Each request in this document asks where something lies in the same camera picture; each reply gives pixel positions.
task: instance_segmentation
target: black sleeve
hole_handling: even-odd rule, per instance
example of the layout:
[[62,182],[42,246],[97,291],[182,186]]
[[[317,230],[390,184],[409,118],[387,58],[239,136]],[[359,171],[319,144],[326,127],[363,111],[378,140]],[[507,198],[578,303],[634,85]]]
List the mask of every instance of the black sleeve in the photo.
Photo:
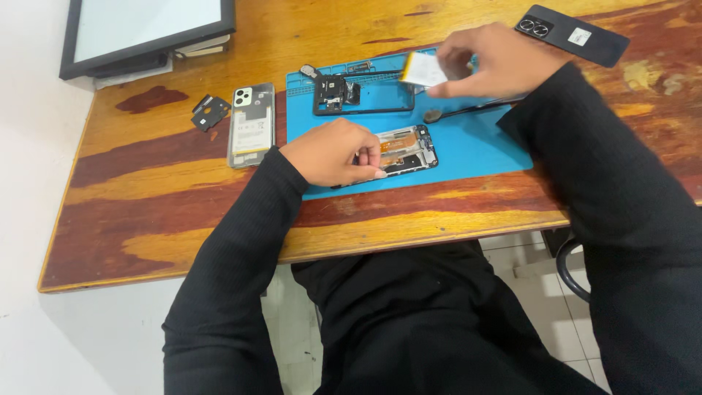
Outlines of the black sleeve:
[[282,394],[261,312],[309,185],[273,147],[203,243],[166,322],[166,394]]
[[498,125],[545,165],[585,250],[614,393],[702,388],[702,217],[571,63]]

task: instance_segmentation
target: black phone back cover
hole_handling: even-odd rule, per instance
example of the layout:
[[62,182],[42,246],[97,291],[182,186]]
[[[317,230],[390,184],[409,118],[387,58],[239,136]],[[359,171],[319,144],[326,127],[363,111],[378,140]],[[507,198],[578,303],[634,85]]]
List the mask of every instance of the black phone back cover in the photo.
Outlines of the black phone back cover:
[[519,20],[515,30],[605,67],[617,63],[630,41],[620,34],[536,4]]

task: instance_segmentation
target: wood grain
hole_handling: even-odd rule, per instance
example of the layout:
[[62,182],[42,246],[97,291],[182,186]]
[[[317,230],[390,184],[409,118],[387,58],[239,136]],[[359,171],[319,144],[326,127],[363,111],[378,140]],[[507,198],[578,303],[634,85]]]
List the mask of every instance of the wood grain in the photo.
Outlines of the wood grain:
[[[273,82],[286,142],[284,76],[437,45],[454,30],[514,25],[532,3],[237,2],[231,50],[95,94],[39,279],[59,292],[187,273],[204,238],[255,169],[226,166],[229,118],[190,122],[206,93]],[[631,38],[606,69],[574,59],[613,110],[702,203],[702,6],[699,1],[540,4]],[[573,56],[548,47],[563,56]],[[568,224],[538,166],[303,203],[281,263]]]

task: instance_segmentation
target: black long-sleeve shirt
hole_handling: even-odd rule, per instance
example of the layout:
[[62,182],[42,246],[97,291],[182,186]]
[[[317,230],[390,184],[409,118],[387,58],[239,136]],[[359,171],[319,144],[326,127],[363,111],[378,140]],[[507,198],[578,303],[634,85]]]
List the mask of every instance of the black long-sleeve shirt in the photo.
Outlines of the black long-sleeve shirt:
[[[569,207],[612,391],[702,389],[702,216],[683,187],[572,64],[498,124]],[[166,393],[282,393],[260,294],[307,187],[272,149],[202,245],[163,326]],[[534,341],[484,259],[424,252],[342,260],[308,288],[324,317],[318,393],[598,391]]]

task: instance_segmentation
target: sticker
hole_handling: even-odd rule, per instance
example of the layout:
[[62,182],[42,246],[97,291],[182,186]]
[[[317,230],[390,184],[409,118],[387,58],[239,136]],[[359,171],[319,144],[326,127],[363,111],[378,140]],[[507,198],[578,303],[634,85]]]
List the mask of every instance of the sticker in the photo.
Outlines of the sticker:
[[583,46],[586,42],[588,42],[590,35],[592,35],[592,33],[590,33],[589,31],[582,30],[580,27],[576,27],[575,30],[573,30],[573,34],[571,34],[570,38],[568,38],[568,41],[570,41],[573,44]]
[[240,151],[260,150],[271,146],[271,120],[273,116],[270,107],[266,107],[266,117],[246,120],[246,113],[234,113],[234,141],[232,153]]

